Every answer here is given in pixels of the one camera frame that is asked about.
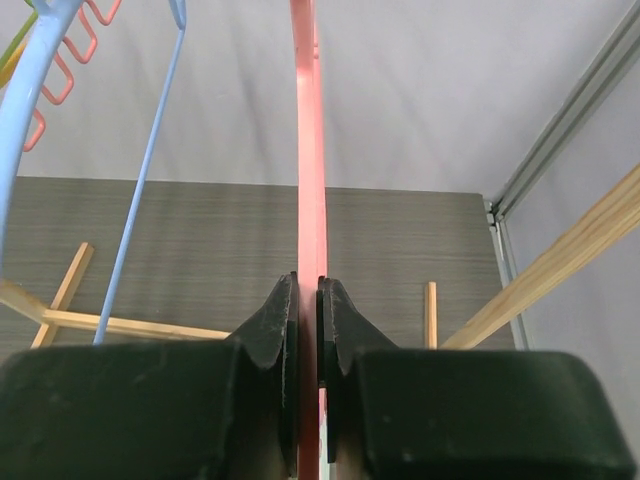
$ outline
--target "wood grain surface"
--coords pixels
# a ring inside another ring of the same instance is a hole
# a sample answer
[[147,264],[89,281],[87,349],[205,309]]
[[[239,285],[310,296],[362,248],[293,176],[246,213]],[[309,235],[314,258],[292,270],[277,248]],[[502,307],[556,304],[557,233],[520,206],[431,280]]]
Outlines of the wood grain surface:
[[[69,310],[99,313],[133,187],[19,178],[7,278],[49,304],[78,246],[89,242],[95,253]],[[233,330],[296,268],[296,198],[293,187],[149,182],[113,316]],[[438,284],[441,338],[500,290],[479,195],[329,189],[327,199],[329,274],[398,344],[422,346],[427,281]],[[2,360],[29,348],[38,325],[0,312]],[[91,338],[61,329],[55,343]],[[481,348],[513,348],[508,327]]]

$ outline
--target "yellow object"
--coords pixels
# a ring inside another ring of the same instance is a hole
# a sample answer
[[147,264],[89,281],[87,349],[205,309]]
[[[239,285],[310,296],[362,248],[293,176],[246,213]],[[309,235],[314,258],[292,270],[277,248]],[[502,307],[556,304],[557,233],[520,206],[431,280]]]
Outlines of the yellow object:
[[20,61],[20,57],[22,56],[22,52],[24,52],[24,48],[26,46],[26,43],[20,44],[9,57],[7,64],[0,71],[0,88],[3,88],[7,83],[9,83],[9,80],[11,80],[11,76]]

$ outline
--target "wooden beam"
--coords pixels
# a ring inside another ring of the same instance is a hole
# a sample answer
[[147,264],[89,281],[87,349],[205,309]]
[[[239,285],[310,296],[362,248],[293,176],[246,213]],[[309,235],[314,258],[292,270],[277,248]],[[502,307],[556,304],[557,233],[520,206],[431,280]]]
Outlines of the wooden beam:
[[[58,293],[51,302],[51,310],[66,310],[71,304],[71,300],[82,281],[84,272],[87,270],[94,249],[91,245],[84,242],[78,248],[75,257],[69,265],[69,269],[62,279],[62,283],[58,288]],[[33,339],[31,348],[46,347],[51,345],[53,339],[58,333],[58,325],[53,323],[43,323],[38,329],[36,337]]]
[[474,347],[639,224],[640,164],[442,347]]
[[[58,327],[69,327],[80,330],[95,331],[100,315],[88,313],[65,312],[47,309],[43,318],[48,323]],[[141,320],[127,320],[123,318],[109,318],[107,332],[130,335],[142,338],[157,339],[223,339],[229,333],[206,328],[183,327],[165,323],[146,322]]]
[[424,291],[424,344],[427,348],[438,348],[438,304],[436,283],[429,282]]
[[43,323],[42,316],[47,306],[24,288],[4,278],[0,280],[0,303],[35,322]]

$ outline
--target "pink plastic object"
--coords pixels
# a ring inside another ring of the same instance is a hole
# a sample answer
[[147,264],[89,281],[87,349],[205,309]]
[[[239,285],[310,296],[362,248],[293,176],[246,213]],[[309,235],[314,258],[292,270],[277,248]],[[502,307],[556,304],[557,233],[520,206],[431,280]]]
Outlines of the pink plastic object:
[[38,140],[40,140],[40,137],[42,136],[45,129],[47,128],[47,122],[45,121],[44,117],[40,113],[40,110],[36,108],[35,111],[33,112],[33,116],[38,122],[38,127],[36,128],[36,131],[33,132],[33,135],[31,136],[29,141],[24,144],[24,147],[22,148],[23,152],[30,152],[31,149],[35,147],[36,143],[38,143]]
[[67,46],[67,48],[71,52],[71,55],[73,55],[73,58],[75,58],[76,61],[82,64],[87,64],[89,63],[89,60],[91,60],[91,57],[93,57],[93,54],[95,53],[96,48],[98,48],[98,37],[96,37],[96,32],[94,32],[93,28],[91,28],[91,24],[87,20],[87,16],[84,14],[84,10],[82,6],[78,10],[78,18],[80,19],[80,23],[84,27],[85,31],[89,35],[90,43],[89,43],[89,47],[87,48],[87,52],[84,55],[82,55],[76,48],[73,41],[67,36],[65,36],[62,39],[62,41]]
[[298,478],[317,480],[320,397],[315,294],[318,278],[327,274],[322,84],[313,0],[290,0],[290,5],[298,93],[298,283],[301,353]]
[[[116,16],[116,12],[118,11],[118,8],[120,8],[120,4],[122,3],[122,0],[115,0],[113,2],[113,5],[111,6],[111,10],[109,10],[109,13],[107,14],[106,17],[104,17],[102,13],[100,13],[100,9],[98,8],[98,6],[95,4],[93,0],[85,0],[84,3],[89,5],[89,8],[95,15],[98,22],[100,22],[104,26],[107,26],[113,21],[113,18]],[[93,54],[95,53],[96,48],[98,48],[98,37],[96,36],[95,31],[91,27],[91,24],[87,20],[87,16],[84,13],[83,7],[84,5],[80,6],[80,8],[78,9],[78,17],[80,18],[80,23],[82,24],[85,31],[87,32],[87,35],[89,35],[90,42],[89,42],[89,47],[87,48],[86,53],[81,54],[78,48],[75,46],[75,44],[69,37],[65,36],[62,39],[62,41],[67,46],[67,48],[71,52],[71,55],[73,55],[73,58],[75,58],[77,62],[81,64],[87,64],[89,63],[89,60],[91,60],[91,57],[93,57]],[[60,67],[60,69],[62,70],[62,73],[64,73],[67,79],[67,83],[65,85],[65,88],[57,97],[54,96],[46,86],[42,87],[42,93],[47,98],[47,100],[49,100],[53,105],[60,105],[62,102],[65,101],[65,99],[69,96],[69,93],[73,89],[74,79],[73,79],[73,74],[71,73],[71,70],[69,69],[69,67],[67,66],[67,64],[62,59],[59,53],[56,53],[54,60],[58,65],[58,67]],[[33,149],[33,147],[36,145],[36,143],[38,143],[38,140],[40,140],[40,137],[42,137],[42,134],[47,128],[45,119],[38,109],[34,111],[34,117],[38,121],[38,128],[34,132],[33,136],[29,139],[29,141],[25,143],[24,147],[22,148],[23,152],[28,152],[31,149]]]

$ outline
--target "thin blue rod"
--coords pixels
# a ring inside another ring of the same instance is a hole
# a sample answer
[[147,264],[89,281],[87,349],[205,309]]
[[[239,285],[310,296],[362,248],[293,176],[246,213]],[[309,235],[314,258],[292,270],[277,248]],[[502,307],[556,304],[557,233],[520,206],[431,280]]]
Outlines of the thin blue rod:
[[69,25],[83,0],[43,0],[33,35],[27,43],[0,105],[0,278],[3,272],[7,220],[22,148],[42,85]]
[[153,150],[156,145],[156,139],[158,137],[158,130],[162,122],[162,116],[164,115],[164,109],[167,105],[167,99],[169,97],[169,90],[171,88],[171,82],[173,81],[173,75],[176,71],[176,65],[178,64],[178,57],[180,55],[180,48],[182,47],[182,41],[184,40],[185,28],[181,28],[178,33],[178,39],[176,40],[176,46],[173,50],[173,57],[171,58],[171,64],[169,65],[169,72],[164,82],[164,88],[162,90],[162,96],[160,97],[160,104],[156,111],[156,117],[153,120],[153,126],[151,127],[151,135],[149,136],[149,143],[147,144],[147,150],[144,154],[144,160],[142,161],[142,167],[140,168],[140,175],[136,182],[136,189],[133,192],[133,199],[131,200],[131,207],[129,208],[129,215],[127,216],[127,223],[122,233],[122,239],[120,240],[120,247],[118,248],[118,255],[113,266],[113,272],[111,274],[111,280],[109,281],[109,288],[105,296],[104,304],[102,306],[102,312],[100,313],[100,321],[98,322],[98,328],[96,329],[96,335],[93,338],[93,344],[99,345],[104,340],[104,335],[107,331],[109,324],[109,316],[111,315],[111,309],[113,308],[113,302],[118,291],[118,283],[120,282],[120,274],[122,273],[122,266],[124,265],[125,258],[127,256],[127,250],[129,248],[129,241],[131,240],[131,234],[133,232],[133,226],[136,222],[136,216],[138,214],[138,207],[140,206],[140,198],[142,197],[142,191],[144,190],[144,184],[147,180],[147,173],[149,166],[151,165],[151,157],[153,156]]

